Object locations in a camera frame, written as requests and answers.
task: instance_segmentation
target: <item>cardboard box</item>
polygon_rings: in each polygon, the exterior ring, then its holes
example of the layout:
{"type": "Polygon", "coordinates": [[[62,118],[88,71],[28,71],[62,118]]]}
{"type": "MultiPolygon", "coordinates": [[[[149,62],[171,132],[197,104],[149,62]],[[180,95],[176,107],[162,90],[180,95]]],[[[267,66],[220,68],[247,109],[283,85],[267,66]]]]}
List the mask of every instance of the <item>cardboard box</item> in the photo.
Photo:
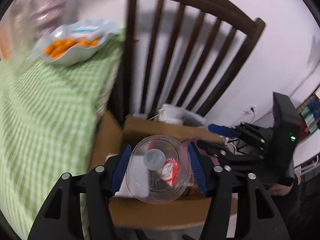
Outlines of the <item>cardboard box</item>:
{"type": "MultiPolygon", "coordinates": [[[[122,130],[108,111],[102,119],[93,148],[89,170],[105,163],[106,156],[118,153],[123,143],[130,143],[132,149],[139,141],[151,135],[169,135],[183,142],[192,137],[223,143],[222,139],[207,129],[172,125],[156,121],[127,118],[122,130]]],[[[204,223],[211,198],[202,195],[182,196],[163,205],[144,203],[138,199],[114,197],[109,209],[116,227],[140,229],[180,229],[204,223]]],[[[233,199],[231,214],[236,213],[233,199]]]]}

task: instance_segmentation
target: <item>bowl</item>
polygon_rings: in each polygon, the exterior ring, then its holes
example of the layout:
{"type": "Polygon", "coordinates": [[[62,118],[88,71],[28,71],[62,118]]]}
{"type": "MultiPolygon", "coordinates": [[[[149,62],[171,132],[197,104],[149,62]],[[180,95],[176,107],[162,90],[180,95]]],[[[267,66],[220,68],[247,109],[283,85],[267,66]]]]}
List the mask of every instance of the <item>bowl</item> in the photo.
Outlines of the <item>bowl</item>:
{"type": "Polygon", "coordinates": [[[39,39],[32,50],[31,58],[33,60],[41,59],[54,66],[71,66],[75,63],[85,61],[92,57],[97,51],[102,49],[102,47],[111,38],[112,34],[118,32],[119,28],[117,27],[117,25],[107,19],[85,19],[71,25],[61,25],[49,35],[42,36],[39,39]],[[45,48],[52,44],[54,41],[69,38],[70,33],[81,26],[102,26],[103,35],[102,37],[100,37],[99,43],[96,46],[87,48],[79,45],[74,45],[66,50],[66,52],[57,59],[52,59],[43,53],[45,48]]]}
{"type": "Polygon", "coordinates": [[[188,151],[176,139],[165,135],[150,136],[138,143],[125,177],[132,195],[151,204],[176,200],[190,178],[188,151]]]}

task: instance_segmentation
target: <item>wooden chair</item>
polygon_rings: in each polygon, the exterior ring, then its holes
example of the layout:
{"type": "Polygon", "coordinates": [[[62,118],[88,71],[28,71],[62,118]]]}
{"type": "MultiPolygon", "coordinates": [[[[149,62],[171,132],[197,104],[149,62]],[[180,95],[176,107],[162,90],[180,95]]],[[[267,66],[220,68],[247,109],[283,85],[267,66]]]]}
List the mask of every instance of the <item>wooden chair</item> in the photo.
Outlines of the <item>wooden chair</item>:
{"type": "MultiPolygon", "coordinates": [[[[223,61],[225,55],[227,54],[228,49],[230,48],[231,42],[233,41],[233,38],[237,30],[247,35],[243,44],[241,45],[241,48],[239,49],[233,61],[231,62],[228,69],[224,73],[223,77],[220,79],[220,81],[215,86],[215,88],[213,89],[211,94],[208,96],[208,98],[204,101],[202,106],[200,106],[200,108],[196,111],[197,114],[201,116],[205,116],[209,112],[209,110],[214,106],[214,104],[218,101],[218,99],[222,96],[222,94],[226,91],[226,89],[228,88],[230,83],[233,81],[235,76],[238,74],[242,65],[247,60],[248,56],[250,55],[254,46],[256,45],[258,39],[260,38],[262,31],[265,27],[265,23],[260,18],[257,18],[255,21],[251,20],[243,11],[241,11],[237,6],[235,6],[229,0],[173,0],[173,1],[179,2],[180,5],[175,16],[175,21],[174,21],[172,33],[169,39],[166,56],[163,61],[159,83],[157,85],[156,94],[153,98],[151,111],[148,113],[148,117],[152,117],[156,114],[157,107],[159,104],[159,99],[164,87],[165,79],[167,77],[170,61],[172,59],[172,54],[175,48],[177,37],[179,35],[179,30],[181,28],[181,23],[184,17],[184,11],[186,6],[192,6],[192,7],[198,8],[200,12],[195,21],[193,31],[190,36],[189,44],[185,51],[183,60],[180,64],[176,78],[171,87],[171,91],[168,95],[168,98],[166,99],[167,103],[172,103],[172,99],[174,98],[177,88],[180,85],[183,73],[190,59],[191,52],[195,46],[202,23],[204,21],[204,16],[206,13],[216,16],[217,19],[216,19],[216,22],[212,25],[211,32],[209,33],[208,39],[201,53],[201,56],[196,64],[195,69],[193,70],[193,73],[187,85],[185,86],[178,100],[177,106],[182,106],[184,100],[186,99],[188,93],[190,92],[210,52],[210,49],[215,41],[221,22],[225,21],[229,23],[230,25],[232,25],[232,29],[229,32],[226,40],[224,41],[224,44],[221,47],[221,50],[217,58],[215,59],[215,62],[213,63],[209,73],[207,74],[207,77],[204,79],[200,88],[198,89],[198,91],[196,92],[196,94],[188,104],[187,106],[188,110],[191,110],[196,105],[199,98],[203,95],[205,89],[208,87],[210,81],[214,77],[221,62],[223,61]]],[[[145,110],[146,110],[148,83],[150,78],[153,55],[155,52],[155,44],[156,44],[157,34],[159,30],[159,23],[162,15],[163,4],[164,4],[164,0],[158,0],[156,13],[154,17],[154,25],[151,33],[149,51],[148,51],[140,113],[145,113],[145,110]]],[[[132,79],[132,68],[133,68],[132,63],[134,62],[133,54],[134,54],[134,30],[135,30],[135,22],[136,22],[136,9],[137,9],[137,0],[128,0],[127,34],[126,34],[125,49],[124,49],[123,62],[122,62],[123,73],[119,74],[119,79],[123,84],[123,88],[120,88],[119,84],[118,84],[118,87],[117,87],[117,84],[115,87],[115,90],[118,90],[118,92],[123,89],[122,91],[123,95],[118,94],[117,100],[122,100],[124,107],[121,111],[118,110],[116,113],[116,115],[119,115],[119,113],[121,112],[122,113],[121,118],[123,120],[124,120],[124,117],[129,113],[129,103],[130,103],[129,98],[131,93],[131,84],[132,84],[131,79],[132,79]]]]}

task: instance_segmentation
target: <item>white container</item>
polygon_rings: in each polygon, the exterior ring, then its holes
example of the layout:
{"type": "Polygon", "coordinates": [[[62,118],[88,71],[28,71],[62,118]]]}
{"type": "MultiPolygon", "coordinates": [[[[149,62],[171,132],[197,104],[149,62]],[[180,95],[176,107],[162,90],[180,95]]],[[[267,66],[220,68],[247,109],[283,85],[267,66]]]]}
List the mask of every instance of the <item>white container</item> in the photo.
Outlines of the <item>white container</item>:
{"type": "Polygon", "coordinates": [[[75,63],[85,61],[92,57],[97,51],[102,49],[102,47],[111,38],[111,34],[118,33],[119,28],[113,22],[106,19],[98,20],[81,20],[77,23],[71,25],[61,25],[54,32],[49,35],[43,36],[35,45],[32,50],[31,57],[36,60],[37,58],[44,60],[45,62],[54,66],[71,66],[75,63]],[[64,55],[58,59],[53,60],[48,57],[43,51],[56,40],[67,39],[70,37],[70,33],[78,27],[90,25],[90,26],[101,26],[103,29],[103,35],[99,40],[99,43],[95,47],[86,48],[83,46],[72,46],[68,49],[64,55]]]}

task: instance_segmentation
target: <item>metal bolt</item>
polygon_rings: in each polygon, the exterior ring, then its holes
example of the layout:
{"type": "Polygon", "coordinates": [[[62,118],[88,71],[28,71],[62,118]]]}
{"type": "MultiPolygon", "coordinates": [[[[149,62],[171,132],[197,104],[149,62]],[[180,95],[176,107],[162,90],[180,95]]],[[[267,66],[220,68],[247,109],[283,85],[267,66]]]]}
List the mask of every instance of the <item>metal bolt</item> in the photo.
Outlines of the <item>metal bolt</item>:
{"type": "Polygon", "coordinates": [[[256,177],[257,177],[257,176],[256,176],[254,173],[249,173],[249,174],[248,174],[248,178],[249,178],[249,179],[256,179],[256,177]]]}
{"type": "Polygon", "coordinates": [[[104,171],[104,167],[103,166],[96,167],[96,172],[103,172],[103,171],[104,171]]]}
{"type": "Polygon", "coordinates": [[[223,168],[222,168],[221,166],[215,166],[213,169],[214,169],[214,171],[216,171],[216,172],[221,172],[221,171],[223,171],[223,168]]]}
{"type": "Polygon", "coordinates": [[[61,176],[62,179],[69,179],[70,178],[70,174],[69,173],[63,173],[61,176]]]}
{"type": "Polygon", "coordinates": [[[224,168],[225,168],[227,171],[231,171],[231,167],[228,166],[228,165],[224,165],[224,168]]]}

